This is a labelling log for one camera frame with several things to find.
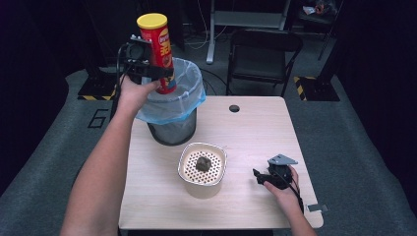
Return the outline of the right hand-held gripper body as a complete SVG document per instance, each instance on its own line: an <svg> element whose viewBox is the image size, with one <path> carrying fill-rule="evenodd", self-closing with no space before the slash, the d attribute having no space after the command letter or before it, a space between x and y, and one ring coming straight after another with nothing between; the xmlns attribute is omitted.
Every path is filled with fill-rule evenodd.
<svg viewBox="0 0 417 236"><path fill-rule="evenodd" d="M269 176L267 181L280 190L293 189L293 175L289 168L290 164L297 164L297 161L283 154L270 158L268 160Z"/></svg>

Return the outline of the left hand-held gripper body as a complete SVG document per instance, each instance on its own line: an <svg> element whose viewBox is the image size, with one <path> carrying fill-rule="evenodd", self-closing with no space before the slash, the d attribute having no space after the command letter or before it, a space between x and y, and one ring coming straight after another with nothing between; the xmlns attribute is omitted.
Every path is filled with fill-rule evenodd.
<svg viewBox="0 0 417 236"><path fill-rule="evenodd" d="M142 77L154 75L150 55L151 42L132 34L125 49L124 72L138 85L142 83Z"/></svg>

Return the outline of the red chips can yellow lid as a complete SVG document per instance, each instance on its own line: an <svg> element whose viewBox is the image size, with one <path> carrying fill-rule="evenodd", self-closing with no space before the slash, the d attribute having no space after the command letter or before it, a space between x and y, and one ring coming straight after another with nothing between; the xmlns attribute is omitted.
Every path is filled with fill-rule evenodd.
<svg viewBox="0 0 417 236"><path fill-rule="evenodd" d="M148 13L137 18L141 38L151 42L150 62L153 67L173 68L173 57L168 30L168 19L160 13ZM160 94L168 94L176 89L175 76L160 80Z"/></svg>

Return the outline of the blue plastic bin bag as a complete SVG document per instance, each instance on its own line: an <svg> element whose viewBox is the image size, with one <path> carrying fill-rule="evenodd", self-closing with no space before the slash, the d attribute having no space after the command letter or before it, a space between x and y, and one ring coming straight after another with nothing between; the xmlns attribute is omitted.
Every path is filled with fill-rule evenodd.
<svg viewBox="0 0 417 236"><path fill-rule="evenodd" d="M176 57L173 58L173 66L177 85L175 91L168 94L151 92L137 113L137 119L157 125L182 121L206 100L199 67L189 60Z"/></svg>

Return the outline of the black mesh trash bin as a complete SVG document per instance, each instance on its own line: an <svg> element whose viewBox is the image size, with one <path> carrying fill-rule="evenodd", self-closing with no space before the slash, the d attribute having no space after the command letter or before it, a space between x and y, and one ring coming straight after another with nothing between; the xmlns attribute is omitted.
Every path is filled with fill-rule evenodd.
<svg viewBox="0 0 417 236"><path fill-rule="evenodd" d="M175 121L164 125L148 123L153 138L165 146L179 146L188 142L196 131L197 110L182 121Z"/></svg>

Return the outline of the person's right hand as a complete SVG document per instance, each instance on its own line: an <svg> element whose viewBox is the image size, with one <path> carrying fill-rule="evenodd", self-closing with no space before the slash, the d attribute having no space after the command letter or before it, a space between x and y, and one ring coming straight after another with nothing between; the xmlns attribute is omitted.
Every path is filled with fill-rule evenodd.
<svg viewBox="0 0 417 236"><path fill-rule="evenodd" d="M293 190L299 191L298 189L298 174L296 170L290 166L292 174L292 183L291 186L285 190L280 190L273 186L268 181L265 181L264 186L275 196L281 210L287 218L303 216L304 213L300 208L298 197L293 192Z"/></svg>

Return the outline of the person's left hand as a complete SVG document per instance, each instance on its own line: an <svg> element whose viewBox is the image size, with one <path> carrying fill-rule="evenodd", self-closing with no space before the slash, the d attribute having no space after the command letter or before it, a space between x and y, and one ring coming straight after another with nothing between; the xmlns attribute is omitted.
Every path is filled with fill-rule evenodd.
<svg viewBox="0 0 417 236"><path fill-rule="evenodd" d="M148 100L148 95L160 88L160 82L154 81L145 85L134 83L129 76L122 76L120 96L117 104L117 114L135 116Z"/></svg>

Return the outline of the black stand base hazard stripes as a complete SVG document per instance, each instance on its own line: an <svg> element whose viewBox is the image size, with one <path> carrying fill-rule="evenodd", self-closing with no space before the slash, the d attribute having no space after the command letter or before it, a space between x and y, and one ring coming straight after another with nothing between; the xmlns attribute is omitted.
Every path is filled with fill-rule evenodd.
<svg viewBox="0 0 417 236"><path fill-rule="evenodd" d="M111 100L115 94L115 84L114 72L88 70L88 77L78 92L78 99Z"/></svg>
<svg viewBox="0 0 417 236"><path fill-rule="evenodd" d="M332 84L322 83L315 77L294 77L293 80L303 101L339 101Z"/></svg>

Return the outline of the dark crumpled lump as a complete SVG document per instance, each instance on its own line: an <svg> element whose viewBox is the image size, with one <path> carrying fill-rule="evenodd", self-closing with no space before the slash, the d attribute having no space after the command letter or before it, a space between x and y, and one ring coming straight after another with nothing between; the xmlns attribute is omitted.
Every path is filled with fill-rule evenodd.
<svg viewBox="0 0 417 236"><path fill-rule="evenodd" d="M211 160L206 156L200 156L196 162L196 169L203 172L208 172L211 168Z"/></svg>

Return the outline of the beige container with perforated insert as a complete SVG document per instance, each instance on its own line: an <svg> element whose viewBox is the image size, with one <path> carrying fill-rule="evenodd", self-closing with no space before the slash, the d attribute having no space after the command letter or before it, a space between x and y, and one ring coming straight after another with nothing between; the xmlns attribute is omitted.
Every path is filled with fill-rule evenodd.
<svg viewBox="0 0 417 236"><path fill-rule="evenodd" d="M208 172L196 169L196 162L200 156L206 156L211 160ZM184 148L177 171L191 196L209 199L220 191L226 165L227 154L223 148L206 143L191 143Z"/></svg>

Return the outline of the black folding chair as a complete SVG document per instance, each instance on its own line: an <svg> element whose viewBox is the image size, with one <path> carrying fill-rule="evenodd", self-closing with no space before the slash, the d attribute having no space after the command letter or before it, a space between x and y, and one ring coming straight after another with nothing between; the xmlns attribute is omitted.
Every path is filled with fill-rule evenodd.
<svg viewBox="0 0 417 236"><path fill-rule="evenodd" d="M226 94L233 80L283 85L284 96L303 39L278 29L238 29L230 38Z"/></svg>

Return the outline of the white desk frame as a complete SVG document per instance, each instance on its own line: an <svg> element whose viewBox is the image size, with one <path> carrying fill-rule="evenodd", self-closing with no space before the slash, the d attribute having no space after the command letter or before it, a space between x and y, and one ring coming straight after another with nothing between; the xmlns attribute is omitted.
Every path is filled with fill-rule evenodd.
<svg viewBox="0 0 417 236"><path fill-rule="evenodd" d="M245 28L269 28L284 30L291 0L283 0L283 10L278 13L217 11L215 1L210 0L209 41L206 62L210 65L214 61L216 26L245 27Z"/></svg>

